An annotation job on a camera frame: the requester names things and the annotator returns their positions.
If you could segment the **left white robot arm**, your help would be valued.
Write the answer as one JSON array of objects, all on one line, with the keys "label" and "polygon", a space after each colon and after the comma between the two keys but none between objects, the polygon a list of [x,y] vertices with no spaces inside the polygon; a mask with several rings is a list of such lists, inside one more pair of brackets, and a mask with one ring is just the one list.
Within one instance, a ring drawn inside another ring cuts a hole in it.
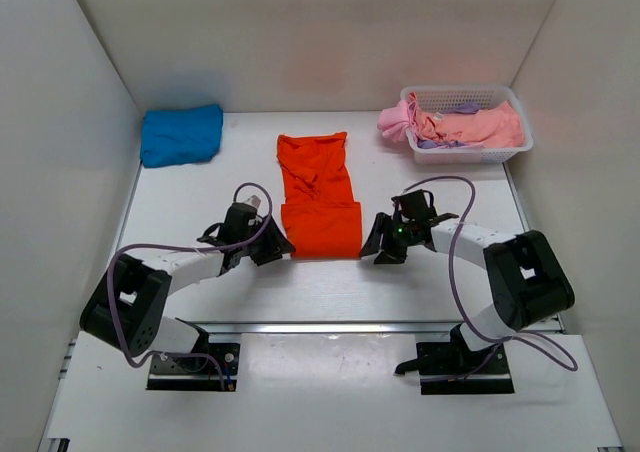
[{"label": "left white robot arm", "polygon": [[122,248],[84,307],[80,329],[120,350],[134,368],[152,356],[176,360],[188,370],[207,363],[218,367],[209,354],[206,331],[165,316],[164,309],[173,293],[224,275],[244,257],[261,266],[295,252],[276,222],[270,215],[260,216],[258,207],[255,196],[232,203],[224,221],[209,226],[195,246]]}]

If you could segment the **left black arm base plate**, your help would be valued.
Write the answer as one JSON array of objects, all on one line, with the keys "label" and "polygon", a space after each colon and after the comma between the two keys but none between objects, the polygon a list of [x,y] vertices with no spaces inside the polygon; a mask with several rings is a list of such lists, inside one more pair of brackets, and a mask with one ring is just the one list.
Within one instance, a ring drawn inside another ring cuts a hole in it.
[{"label": "left black arm base plate", "polygon": [[209,341],[209,359],[153,358],[146,389],[149,391],[224,392],[237,390],[241,358],[239,335],[223,335]]}]

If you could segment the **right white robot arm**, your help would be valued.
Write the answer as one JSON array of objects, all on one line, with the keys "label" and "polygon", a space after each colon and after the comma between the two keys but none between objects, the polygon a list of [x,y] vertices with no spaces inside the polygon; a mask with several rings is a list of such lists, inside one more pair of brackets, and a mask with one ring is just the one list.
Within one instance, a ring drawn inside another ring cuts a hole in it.
[{"label": "right white robot arm", "polygon": [[463,321],[447,342],[397,365],[396,375],[427,371],[460,380],[480,371],[500,346],[530,325],[574,306],[573,288],[543,233],[503,234],[469,224],[464,216],[439,214],[426,190],[395,196],[392,202],[391,214],[376,215],[361,256],[373,257],[377,265],[399,265],[409,248],[423,246],[446,255],[450,275],[457,259],[482,268],[492,298],[475,317],[462,311]]}]

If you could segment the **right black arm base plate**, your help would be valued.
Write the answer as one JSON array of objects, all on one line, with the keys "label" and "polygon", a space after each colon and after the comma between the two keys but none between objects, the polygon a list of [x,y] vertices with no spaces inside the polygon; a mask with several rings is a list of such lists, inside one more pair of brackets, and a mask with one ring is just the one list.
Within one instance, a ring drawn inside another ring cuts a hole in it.
[{"label": "right black arm base plate", "polygon": [[463,352],[452,342],[418,342],[416,357],[394,374],[419,374],[422,395],[508,395],[515,392],[503,345]]}]

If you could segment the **orange t-shirt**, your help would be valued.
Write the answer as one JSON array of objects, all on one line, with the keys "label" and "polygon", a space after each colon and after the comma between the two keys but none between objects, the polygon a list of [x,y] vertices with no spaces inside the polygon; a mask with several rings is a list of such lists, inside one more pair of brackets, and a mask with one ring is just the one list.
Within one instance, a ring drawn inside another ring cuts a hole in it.
[{"label": "orange t-shirt", "polygon": [[357,259],[362,209],[346,167],[347,134],[277,139],[281,222],[299,260]]}]

